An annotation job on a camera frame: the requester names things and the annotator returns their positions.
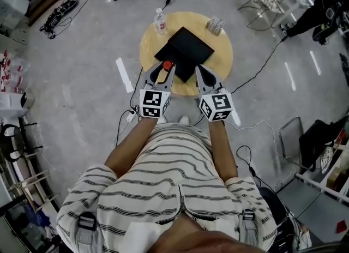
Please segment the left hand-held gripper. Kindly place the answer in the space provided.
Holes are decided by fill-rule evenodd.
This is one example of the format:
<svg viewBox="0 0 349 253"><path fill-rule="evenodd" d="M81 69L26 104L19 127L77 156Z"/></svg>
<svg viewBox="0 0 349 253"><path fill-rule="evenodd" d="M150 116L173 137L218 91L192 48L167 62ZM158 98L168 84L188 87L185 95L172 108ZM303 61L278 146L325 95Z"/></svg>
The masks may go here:
<svg viewBox="0 0 349 253"><path fill-rule="evenodd" d="M145 72L140 89L140 114L147 118L161 118L171 100L171 88L176 66L163 68L163 62L155 63Z"/></svg>

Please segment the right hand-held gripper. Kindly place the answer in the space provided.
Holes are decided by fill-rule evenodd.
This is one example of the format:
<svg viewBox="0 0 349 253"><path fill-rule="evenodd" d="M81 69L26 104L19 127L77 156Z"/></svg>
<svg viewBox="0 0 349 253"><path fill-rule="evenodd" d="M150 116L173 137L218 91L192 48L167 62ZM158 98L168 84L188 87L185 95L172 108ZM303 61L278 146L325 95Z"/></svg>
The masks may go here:
<svg viewBox="0 0 349 253"><path fill-rule="evenodd" d="M195 67L199 91L198 107L209 122L224 121L233 111L231 93L222 85L221 77L211 68Z"/></svg>

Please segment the black square box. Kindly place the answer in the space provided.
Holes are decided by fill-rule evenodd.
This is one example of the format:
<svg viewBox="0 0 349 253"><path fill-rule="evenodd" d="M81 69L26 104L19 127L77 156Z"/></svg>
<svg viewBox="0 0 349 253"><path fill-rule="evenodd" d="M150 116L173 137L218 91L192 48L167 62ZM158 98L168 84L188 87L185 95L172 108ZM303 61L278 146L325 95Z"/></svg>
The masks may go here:
<svg viewBox="0 0 349 253"><path fill-rule="evenodd" d="M176 65L176 76L186 83L198 64L203 64L214 49L185 27L181 27L155 54L158 61L172 61Z"/></svg>

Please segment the person's left forearm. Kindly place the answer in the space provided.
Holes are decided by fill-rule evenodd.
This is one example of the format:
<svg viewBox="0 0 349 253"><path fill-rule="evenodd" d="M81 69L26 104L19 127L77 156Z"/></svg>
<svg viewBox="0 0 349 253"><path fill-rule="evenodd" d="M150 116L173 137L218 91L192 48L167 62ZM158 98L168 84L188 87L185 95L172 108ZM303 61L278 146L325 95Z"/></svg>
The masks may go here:
<svg viewBox="0 0 349 253"><path fill-rule="evenodd" d="M118 178L131 169L157 122L155 118L142 118L110 153L105 166L110 168Z"/></svg>

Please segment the person's right forearm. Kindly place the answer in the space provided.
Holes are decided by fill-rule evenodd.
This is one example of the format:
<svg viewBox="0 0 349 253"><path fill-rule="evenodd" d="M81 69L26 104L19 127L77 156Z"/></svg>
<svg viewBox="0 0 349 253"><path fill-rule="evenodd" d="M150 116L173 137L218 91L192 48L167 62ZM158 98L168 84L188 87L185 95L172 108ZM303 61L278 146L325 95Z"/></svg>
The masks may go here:
<svg viewBox="0 0 349 253"><path fill-rule="evenodd" d="M238 177L237 165L231 151L223 121L209 122L213 163L223 182Z"/></svg>

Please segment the small pale card box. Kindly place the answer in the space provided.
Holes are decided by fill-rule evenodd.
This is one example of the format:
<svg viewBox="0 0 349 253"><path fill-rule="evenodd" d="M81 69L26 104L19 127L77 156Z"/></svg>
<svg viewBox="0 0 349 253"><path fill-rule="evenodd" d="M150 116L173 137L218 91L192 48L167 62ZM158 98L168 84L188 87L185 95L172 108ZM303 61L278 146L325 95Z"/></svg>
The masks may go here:
<svg viewBox="0 0 349 253"><path fill-rule="evenodd" d="M224 24L225 22L222 19L212 16L212 18L206 24L206 29L212 34L218 36L221 33Z"/></svg>

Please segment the round wooden side table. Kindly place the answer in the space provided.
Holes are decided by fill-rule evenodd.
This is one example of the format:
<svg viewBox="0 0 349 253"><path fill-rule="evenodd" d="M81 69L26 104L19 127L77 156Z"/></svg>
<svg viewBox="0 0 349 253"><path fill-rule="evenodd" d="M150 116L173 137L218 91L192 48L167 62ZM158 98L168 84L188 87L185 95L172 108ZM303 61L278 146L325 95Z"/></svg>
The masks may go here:
<svg viewBox="0 0 349 253"><path fill-rule="evenodd" d="M158 61L155 54L167 43L167 41L181 28L185 27L198 38L204 41L214 53L203 63L203 65L214 70L221 79L228 77L233 64L233 49L229 37L225 31L216 36L206 29L206 24L210 19L199 13L190 11L179 11L166 15L167 32L159 34L154 23L145 31L140 42L140 61L143 69L147 71ZM195 73L186 83L175 75L172 92L183 96L196 96Z"/></svg>

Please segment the long white flat strip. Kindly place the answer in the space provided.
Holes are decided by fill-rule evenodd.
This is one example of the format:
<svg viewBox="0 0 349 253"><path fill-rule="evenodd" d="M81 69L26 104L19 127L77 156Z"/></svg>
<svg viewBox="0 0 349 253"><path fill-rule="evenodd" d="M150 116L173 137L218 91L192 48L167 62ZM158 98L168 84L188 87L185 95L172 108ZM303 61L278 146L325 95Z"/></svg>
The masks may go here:
<svg viewBox="0 0 349 253"><path fill-rule="evenodd" d="M125 65L123 63L123 60L120 57L118 59L116 59L116 66L118 68L119 74L120 74L121 79L123 81L123 84L125 86L126 92L127 93L133 92L134 88L132 86L132 83L130 81L128 73L127 73L127 71L125 69Z"/></svg>

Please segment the white power strip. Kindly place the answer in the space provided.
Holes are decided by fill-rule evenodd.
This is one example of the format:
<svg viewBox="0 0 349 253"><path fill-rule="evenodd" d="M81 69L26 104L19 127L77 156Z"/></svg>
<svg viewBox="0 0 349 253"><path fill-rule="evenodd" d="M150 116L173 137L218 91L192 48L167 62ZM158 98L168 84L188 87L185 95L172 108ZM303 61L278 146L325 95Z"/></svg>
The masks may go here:
<svg viewBox="0 0 349 253"><path fill-rule="evenodd" d="M131 110L129 110L129 114L126 118L128 123L131 123L134 119L134 117L136 117L138 115L138 111L136 107L133 107Z"/></svg>

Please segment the clear plastic water bottle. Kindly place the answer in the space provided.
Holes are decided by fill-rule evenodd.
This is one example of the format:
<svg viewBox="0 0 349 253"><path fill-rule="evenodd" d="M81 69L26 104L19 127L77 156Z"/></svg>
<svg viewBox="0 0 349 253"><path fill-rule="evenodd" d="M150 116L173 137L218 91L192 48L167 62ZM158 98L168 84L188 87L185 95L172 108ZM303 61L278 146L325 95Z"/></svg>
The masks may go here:
<svg viewBox="0 0 349 253"><path fill-rule="evenodd" d="M164 34L167 32L166 15L164 14L161 8L156 9L156 13L154 17L154 25L155 25L156 31L159 34Z"/></svg>

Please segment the person's striped cream shirt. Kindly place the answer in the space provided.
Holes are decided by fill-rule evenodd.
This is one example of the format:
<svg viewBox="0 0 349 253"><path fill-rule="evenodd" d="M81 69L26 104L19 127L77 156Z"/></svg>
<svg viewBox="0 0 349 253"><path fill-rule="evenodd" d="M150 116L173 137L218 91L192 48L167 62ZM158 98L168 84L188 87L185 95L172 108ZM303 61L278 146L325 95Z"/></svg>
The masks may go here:
<svg viewBox="0 0 349 253"><path fill-rule="evenodd" d="M74 253L146 253L185 214L203 230L269 250L277 226L254 180L223 182L211 142L184 124L160 124L121 177L89 167L58 212L56 229Z"/></svg>

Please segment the black bag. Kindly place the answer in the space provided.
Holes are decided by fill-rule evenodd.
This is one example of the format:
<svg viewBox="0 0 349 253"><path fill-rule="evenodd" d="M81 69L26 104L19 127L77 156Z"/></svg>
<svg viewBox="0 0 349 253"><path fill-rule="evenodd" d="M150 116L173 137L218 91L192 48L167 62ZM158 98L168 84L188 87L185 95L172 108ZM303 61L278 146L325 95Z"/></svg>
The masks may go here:
<svg viewBox="0 0 349 253"><path fill-rule="evenodd" d="M315 120L314 124L299 138L299 147L302 165L315 171L316 160L322 154L327 144L334 144L340 135L349 116L346 115L339 121L327 124L321 120Z"/></svg>

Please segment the black round metal stool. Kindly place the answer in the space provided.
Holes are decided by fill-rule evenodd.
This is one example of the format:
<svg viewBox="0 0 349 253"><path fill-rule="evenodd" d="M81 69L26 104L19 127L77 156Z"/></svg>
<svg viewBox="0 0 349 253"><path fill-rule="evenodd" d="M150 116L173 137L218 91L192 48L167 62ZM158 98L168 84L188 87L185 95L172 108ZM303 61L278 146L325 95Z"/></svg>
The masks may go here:
<svg viewBox="0 0 349 253"><path fill-rule="evenodd" d="M0 128L0 152L5 160L15 163L20 159L30 158L43 148L29 144L26 129L38 125L27 123L23 117L18 117L18 125L5 123Z"/></svg>

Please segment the chrome frame chair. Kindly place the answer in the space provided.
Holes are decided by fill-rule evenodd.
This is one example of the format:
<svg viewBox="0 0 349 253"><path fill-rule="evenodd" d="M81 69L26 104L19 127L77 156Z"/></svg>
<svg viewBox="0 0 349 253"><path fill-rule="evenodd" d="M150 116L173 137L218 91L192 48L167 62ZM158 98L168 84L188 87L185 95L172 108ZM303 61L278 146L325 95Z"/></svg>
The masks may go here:
<svg viewBox="0 0 349 253"><path fill-rule="evenodd" d="M278 132L282 156L290 164L297 166L301 172L310 171L302 160L299 138L304 134L303 123L299 116L294 116L286 122Z"/></svg>

